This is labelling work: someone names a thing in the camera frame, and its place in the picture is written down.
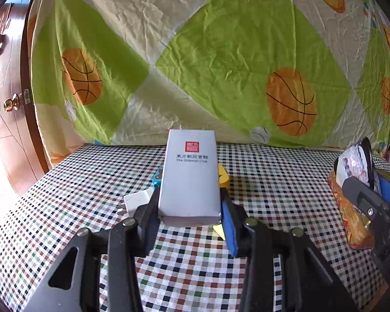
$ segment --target wooden door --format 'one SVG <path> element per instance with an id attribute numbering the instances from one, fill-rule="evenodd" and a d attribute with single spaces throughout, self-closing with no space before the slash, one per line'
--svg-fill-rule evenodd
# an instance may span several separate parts
<path id="1" fill-rule="evenodd" d="M 32 0 L 0 8 L 0 156 L 14 190 L 23 195 L 48 170 L 30 90 L 26 25 Z M 19 99 L 19 106 L 13 106 Z"/>

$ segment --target gold door knob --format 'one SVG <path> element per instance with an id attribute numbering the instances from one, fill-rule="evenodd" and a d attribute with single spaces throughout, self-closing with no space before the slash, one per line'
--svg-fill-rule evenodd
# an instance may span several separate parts
<path id="1" fill-rule="evenodd" d="M 13 94 L 11 99 L 7 99 L 3 103 L 4 111 L 9 113 L 13 109 L 18 110 L 20 107 L 19 97 L 17 94 Z"/>

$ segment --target screw head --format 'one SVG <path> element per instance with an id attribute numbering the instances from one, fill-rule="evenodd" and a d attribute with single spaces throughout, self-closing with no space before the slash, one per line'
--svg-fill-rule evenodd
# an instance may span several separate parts
<path id="1" fill-rule="evenodd" d="M 88 229 L 87 228 L 82 228 L 82 229 L 79 229 L 78 232 L 76 233 L 76 235 L 78 237 L 84 237 L 88 234 Z"/>
<path id="2" fill-rule="evenodd" d="M 294 227 L 291 232 L 295 237 L 302 237 L 304 235 L 304 232 L 300 227 Z"/>
<path id="3" fill-rule="evenodd" d="M 123 220 L 123 226 L 132 226 L 136 223 L 136 220 L 134 218 L 126 218 L 125 220 Z"/>
<path id="4" fill-rule="evenodd" d="M 256 226 L 258 224 L 258 220 L 252 217 L 247 217 L 245 223 L 247 226 Z"/>

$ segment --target gingham fabric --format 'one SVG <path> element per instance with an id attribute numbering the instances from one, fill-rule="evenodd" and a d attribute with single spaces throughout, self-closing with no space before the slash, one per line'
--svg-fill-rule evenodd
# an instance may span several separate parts
<path id="1" fill-rule="evenodd" d="M 327 184 L 336 152 L 217 145 L 231 175 L 230 195 L 249 216 L 270 228 L 301 227 L 321 250 L 356 304 L 362 308 L 382 283 L 369 250 L 348 247 Z M 164 146 L 84 145 L 42 177 L 0 224 L 0 297 L 13 311 L 29 298 L 74 233 L 106 229 L 122 217 L 123 196 L 151 185 L 163 164 Z M 390 165 L 376 159 L 377 167 Z M 212 227 L 160 225 L 155 247 L 136 259 L 145 311 L 236 311 L 245 259 L 232 259 Z M 280 259 L 274 259 L 274 310 L 281 309 Z M 101 261 L 100 309 L 107 310 L 107 261 Z"/>

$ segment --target small rectangular box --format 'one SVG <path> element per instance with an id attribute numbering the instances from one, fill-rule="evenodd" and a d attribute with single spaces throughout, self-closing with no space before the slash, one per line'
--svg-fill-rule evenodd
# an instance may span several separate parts
<path id="1" fill-rule="evenodd" d="M 159 217 L 166 225 L 217 224 L 221 216 L 214 131 L 169 131 Z"/>

